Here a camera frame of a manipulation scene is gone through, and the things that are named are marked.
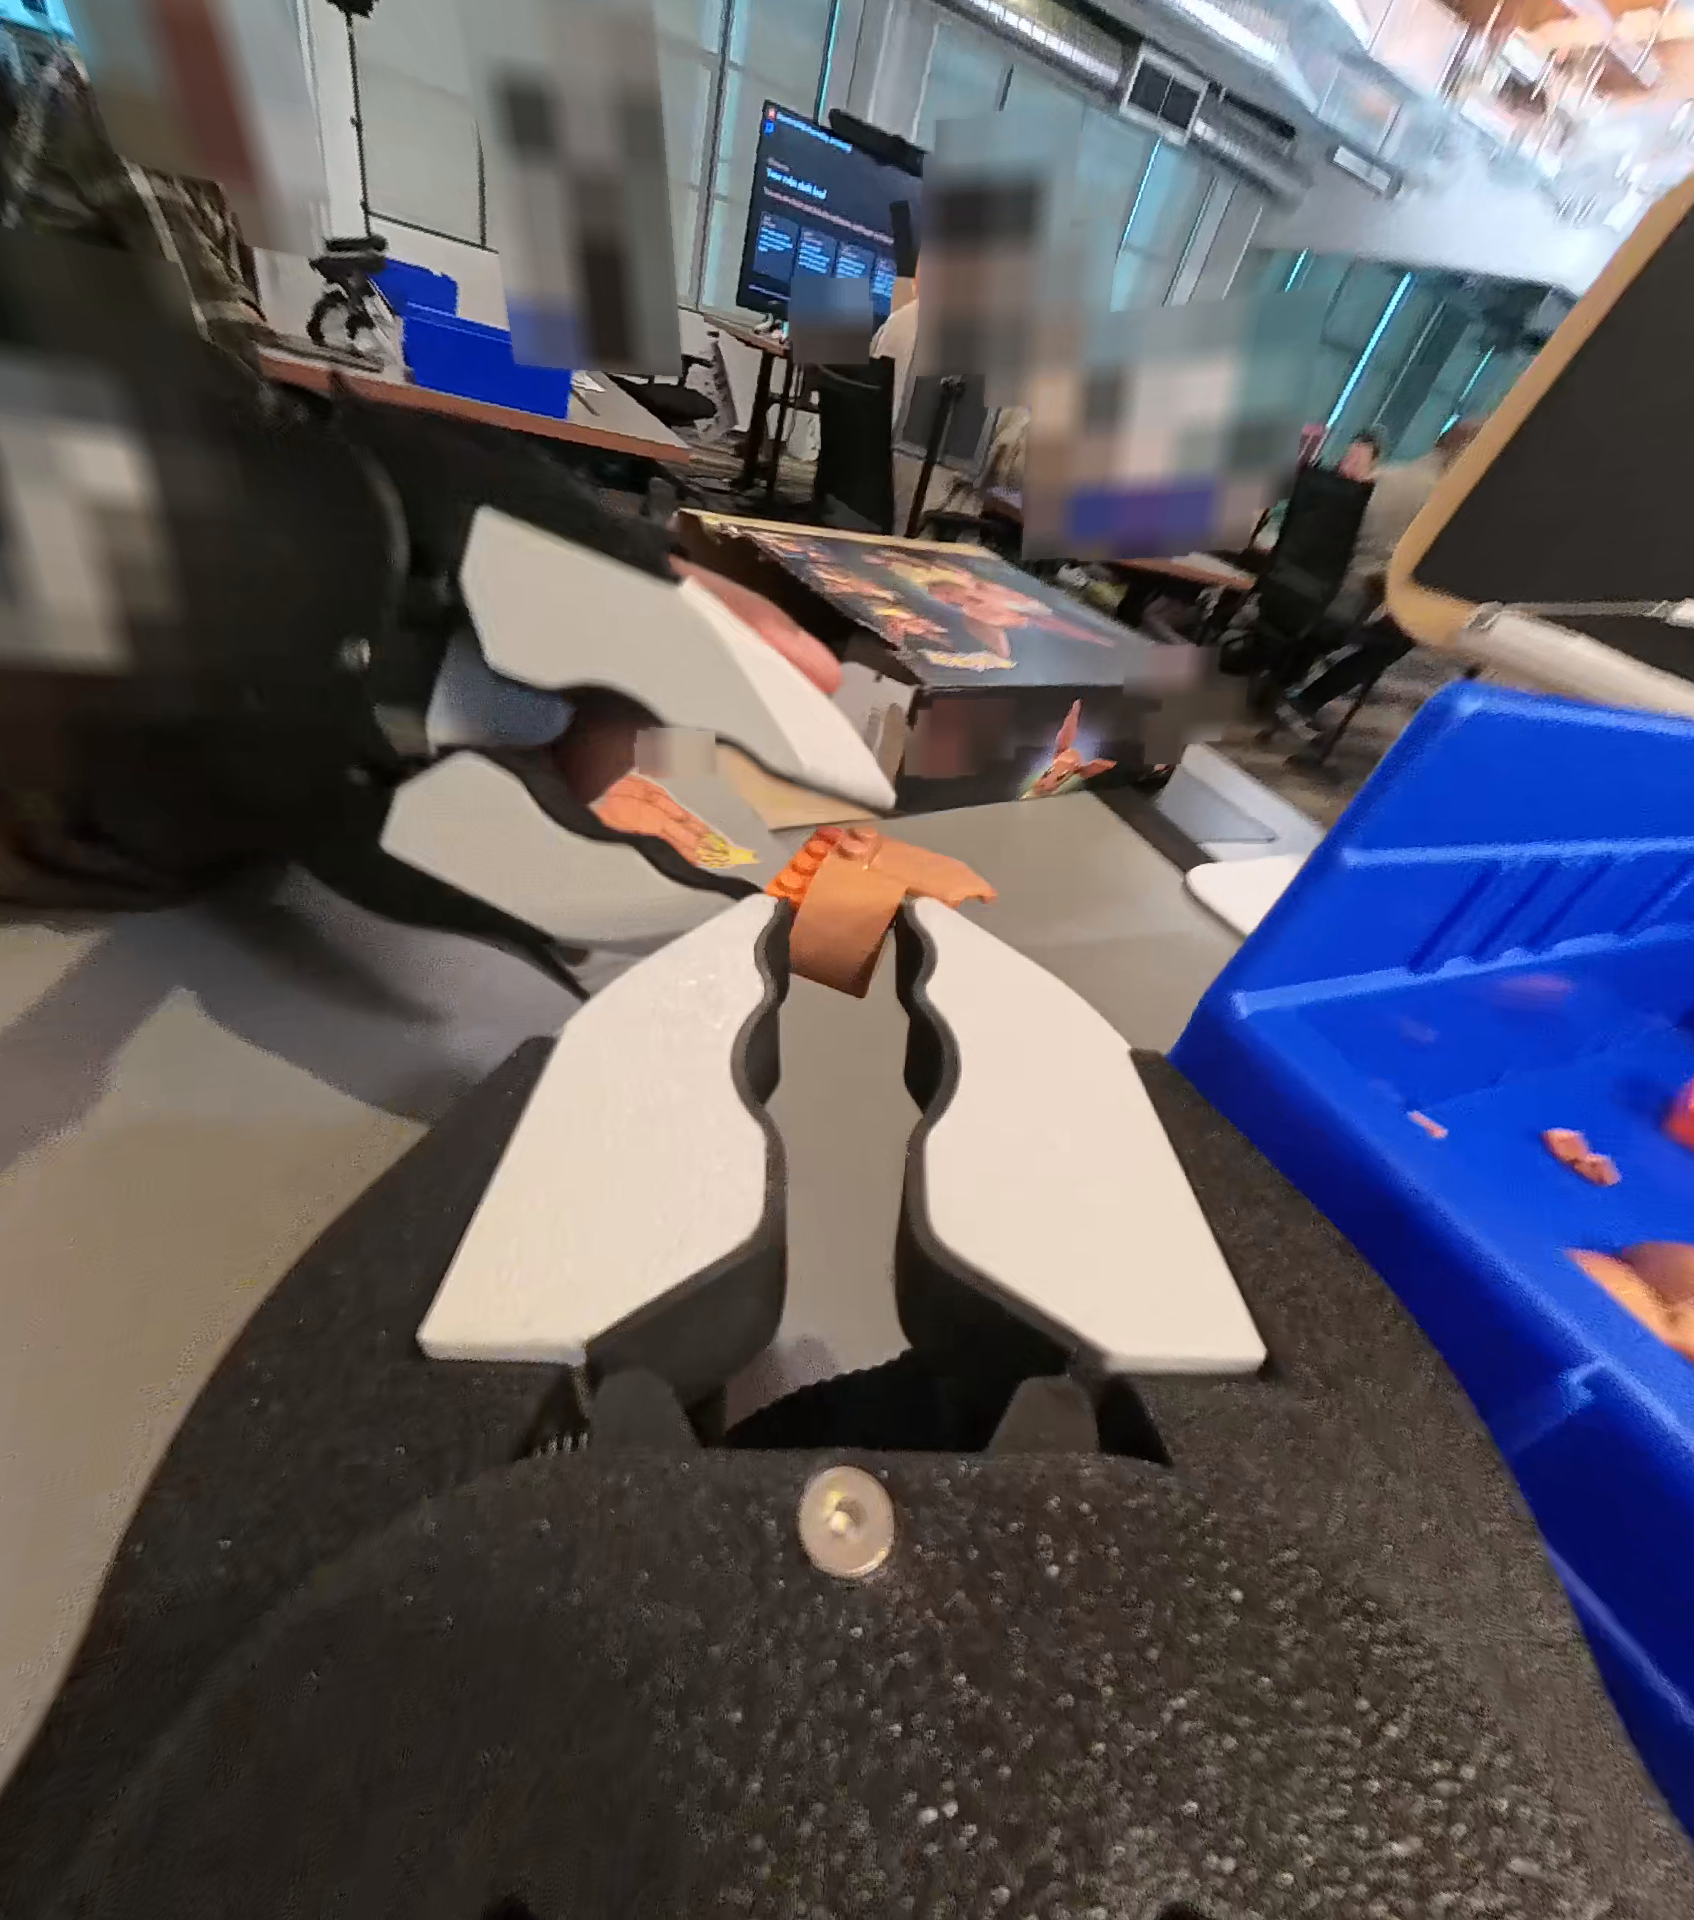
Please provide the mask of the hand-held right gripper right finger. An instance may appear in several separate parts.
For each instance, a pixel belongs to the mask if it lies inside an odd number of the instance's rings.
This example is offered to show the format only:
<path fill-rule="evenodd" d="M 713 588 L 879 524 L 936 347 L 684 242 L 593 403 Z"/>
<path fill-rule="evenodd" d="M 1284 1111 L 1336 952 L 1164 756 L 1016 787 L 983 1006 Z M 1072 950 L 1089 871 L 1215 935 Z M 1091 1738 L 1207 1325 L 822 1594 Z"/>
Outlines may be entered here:
<path fill-rule="evenodd" d="M 1118 1027 L 936 900 L 903 909 L 894 950 L 918 1108 L 908 1340 L 1116 1379 L 1254 1376 L 1267 1340 Z"/>

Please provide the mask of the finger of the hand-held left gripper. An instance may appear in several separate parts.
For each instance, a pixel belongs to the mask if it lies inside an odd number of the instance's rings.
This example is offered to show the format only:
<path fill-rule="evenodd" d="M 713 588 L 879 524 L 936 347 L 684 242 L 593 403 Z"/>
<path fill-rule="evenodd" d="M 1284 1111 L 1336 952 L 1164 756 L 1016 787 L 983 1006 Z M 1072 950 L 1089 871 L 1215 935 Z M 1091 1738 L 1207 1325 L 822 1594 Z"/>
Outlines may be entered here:
<path fill-rule="evenodd" d="M 457 750 L 395 787 L 379 847 L 549 938 L 583 992 L 598 992 L 756 893 L 699 862 L 720 837 L 659 785 L 633 778 L 612 798 L 633 806 L 611 822 L 557 775 Z"/>
<path fill-rule="evenodd" d="M 480 660 L 510 684 L 615 693 L 814 793 L 865 810 L 897 803 L 833 696 L 701 582 L 664 582 L 482 506 L 459 596 Z"/>

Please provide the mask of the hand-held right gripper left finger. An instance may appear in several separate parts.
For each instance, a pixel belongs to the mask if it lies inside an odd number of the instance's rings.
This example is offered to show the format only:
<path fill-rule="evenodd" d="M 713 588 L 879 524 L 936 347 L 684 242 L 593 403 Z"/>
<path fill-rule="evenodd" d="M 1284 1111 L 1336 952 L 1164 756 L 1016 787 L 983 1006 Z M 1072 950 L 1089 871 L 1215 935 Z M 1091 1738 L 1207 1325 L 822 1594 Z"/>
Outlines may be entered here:
<path fill-rule="evenodd" d="M 434 1361 L 744 1365 L 786 1302 L 768 1104 L 793 912 L 755 893 L 554 1040 L 420 1319 Z"/>

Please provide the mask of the printed cardboard toy box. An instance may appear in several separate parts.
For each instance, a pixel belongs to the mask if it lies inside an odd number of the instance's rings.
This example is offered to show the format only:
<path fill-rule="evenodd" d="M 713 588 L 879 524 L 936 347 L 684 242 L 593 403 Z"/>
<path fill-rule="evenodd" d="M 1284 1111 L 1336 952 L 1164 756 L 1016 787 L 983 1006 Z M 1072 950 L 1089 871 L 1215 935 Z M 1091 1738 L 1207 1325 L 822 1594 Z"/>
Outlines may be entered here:
<path fill-rule="evenodd" d="M 983 545 L 682 509 L 688 555 L 763 593 L 841 662 L 834 696 L 897 812 L 1164 781 L 1205 658 Z"/>

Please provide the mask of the person's left hand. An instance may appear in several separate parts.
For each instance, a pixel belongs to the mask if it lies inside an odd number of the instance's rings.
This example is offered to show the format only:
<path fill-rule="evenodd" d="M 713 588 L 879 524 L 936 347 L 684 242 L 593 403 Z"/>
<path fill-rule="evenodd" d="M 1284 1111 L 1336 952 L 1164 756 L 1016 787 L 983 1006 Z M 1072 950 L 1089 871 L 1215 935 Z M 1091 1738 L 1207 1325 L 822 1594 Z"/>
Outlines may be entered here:
<path fill-rule="evenodd" d="M 841 691 L 841 660 L 785 608 L 680 551 L 670 553 L 668 565 L 679 579 L 697 583 L 739 616 L 741 623 L 822 696 L 834 697 Z M 648 728 L 651 716 L 639 701 L 609 689 L 583 691 L 568 728 L 549 750 L 550 761 L 575 800 L 591 806 L 636 767 L 640 735 Z"/>

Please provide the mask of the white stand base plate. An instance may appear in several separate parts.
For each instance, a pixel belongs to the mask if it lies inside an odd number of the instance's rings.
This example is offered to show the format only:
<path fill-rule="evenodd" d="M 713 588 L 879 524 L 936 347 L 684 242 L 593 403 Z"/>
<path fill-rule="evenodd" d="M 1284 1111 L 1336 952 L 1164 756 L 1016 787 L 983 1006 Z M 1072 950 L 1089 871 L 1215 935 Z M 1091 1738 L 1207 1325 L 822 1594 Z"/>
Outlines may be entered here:
<path fill-rule="evenodd" d="M 1205 862 L 1184 871 L 1184 892 L 1244 941 L 1267 921 L 1306 863 L 1305 852 Z"/>

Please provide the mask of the monitor with blue screen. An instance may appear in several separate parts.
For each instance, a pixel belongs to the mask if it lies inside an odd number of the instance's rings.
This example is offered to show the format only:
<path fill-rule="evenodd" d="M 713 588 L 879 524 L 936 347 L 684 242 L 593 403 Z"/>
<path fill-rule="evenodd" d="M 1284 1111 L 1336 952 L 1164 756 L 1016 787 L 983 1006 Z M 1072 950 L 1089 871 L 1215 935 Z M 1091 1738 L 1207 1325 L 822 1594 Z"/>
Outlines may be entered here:
<path fill-rule="evenodd" d="M 735 307 L 786 319 L 799 280 L 826 278 L 869 294 L 884 324 L 901 275 L 894 206 L 917 218 L 922 164 L 894 162 L 805 113 L 761 107 L 739 242 Z"/>

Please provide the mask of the orange brown curved toy piece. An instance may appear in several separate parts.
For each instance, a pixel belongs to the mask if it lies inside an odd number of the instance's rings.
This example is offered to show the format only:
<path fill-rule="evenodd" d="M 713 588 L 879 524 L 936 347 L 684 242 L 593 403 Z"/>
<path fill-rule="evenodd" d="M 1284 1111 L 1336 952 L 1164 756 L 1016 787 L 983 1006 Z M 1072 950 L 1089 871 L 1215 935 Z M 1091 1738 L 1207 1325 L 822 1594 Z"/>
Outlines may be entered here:
<path fill-rule="evenodd" d="M 963 907 L 1000 896 L 964 859 L 867 824 L 812 827 L 766 893 L 793 907 L 791 972 L 852 997 L 869 993 L 908 900 Z"/>

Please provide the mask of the black office chair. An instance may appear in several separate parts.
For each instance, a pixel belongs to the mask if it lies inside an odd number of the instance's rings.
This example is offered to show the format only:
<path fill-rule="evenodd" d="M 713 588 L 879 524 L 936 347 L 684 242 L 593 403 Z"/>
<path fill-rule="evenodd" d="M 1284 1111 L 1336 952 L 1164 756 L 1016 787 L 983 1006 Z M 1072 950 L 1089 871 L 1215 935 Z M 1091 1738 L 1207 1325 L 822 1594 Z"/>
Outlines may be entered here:
<path fill-rule="evenodd" d="M 1244 684 L 1253 743 L 1303 743 L 1325 764 L 1408 651 L 1380 613 L 1400 520 L 1396 472 L 1356 443 L 1336 468 L 1305 468 L 1274 543 L 1220 632 L 1219 668 Z"/>
<path fill-rule="evenodd" d="M 874 535 L 893 532 L 894 374 L 886 356 L 812 367 L 819 451 L 811 513 L 816 524 Z"/>

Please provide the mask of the dark panel with wooden edge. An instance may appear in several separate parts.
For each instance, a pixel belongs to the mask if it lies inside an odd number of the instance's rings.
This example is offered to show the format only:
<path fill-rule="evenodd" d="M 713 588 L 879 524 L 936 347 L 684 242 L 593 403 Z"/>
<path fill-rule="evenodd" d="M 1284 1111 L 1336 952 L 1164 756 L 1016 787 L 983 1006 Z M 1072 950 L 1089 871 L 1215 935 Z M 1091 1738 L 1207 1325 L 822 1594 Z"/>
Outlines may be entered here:
<path fill-rule="evenodd" d="M 1507 686 L 1694 718 L 1694 173 L 1415 516 L 1386 611 Z"/>

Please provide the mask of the grey table with wooden edge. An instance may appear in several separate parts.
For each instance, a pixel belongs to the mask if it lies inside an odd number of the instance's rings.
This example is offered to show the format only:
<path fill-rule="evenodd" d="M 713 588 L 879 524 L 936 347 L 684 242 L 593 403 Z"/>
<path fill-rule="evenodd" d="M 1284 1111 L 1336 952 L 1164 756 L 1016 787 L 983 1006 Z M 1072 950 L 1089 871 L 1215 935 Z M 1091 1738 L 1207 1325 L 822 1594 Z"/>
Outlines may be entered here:
<path fill-rule="evenodd" d="M 258 365 L 276 383 L 308 393 L 347 393 L 353 399 L 385 409 L 420 414 L 437 420 L 461 420 L 528 435 L 547 443 L 565 443 L 588 453 L 617 456 L 653 468 L 688 470 L 694 451 L 668 428 L 630 403 L 623 416 L 607 422 L 584 412 L 580 417 L 554 417 L 498 401 L 447 393 L 428 386 L 383 378 L 380 374 L 350 371 L 340 365 L 307 358 L 305 354 L 263 347 Z"/>

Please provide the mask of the blue plastic storage bin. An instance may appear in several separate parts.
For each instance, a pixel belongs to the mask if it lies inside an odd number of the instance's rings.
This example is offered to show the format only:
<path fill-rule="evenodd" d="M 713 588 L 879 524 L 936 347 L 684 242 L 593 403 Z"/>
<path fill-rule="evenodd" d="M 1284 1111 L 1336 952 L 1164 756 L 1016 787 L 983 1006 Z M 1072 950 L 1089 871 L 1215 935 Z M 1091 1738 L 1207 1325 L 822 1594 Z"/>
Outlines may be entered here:
<path fill-rule="evenodd" d="M 1569 1257 L 1694 1242 L 1694 721 L 1440 689 L 1171 1058 L 1443 1354 L 1694 1837 L 1694 1364 Z"/>
<path fill-rule="evenodd" d="M 413 383 L 532 414 L 567 420 L 573 370 L 516 360 L 510 332 L 457 313 L 410 303 L 403 315 L 403 360 Z"/>

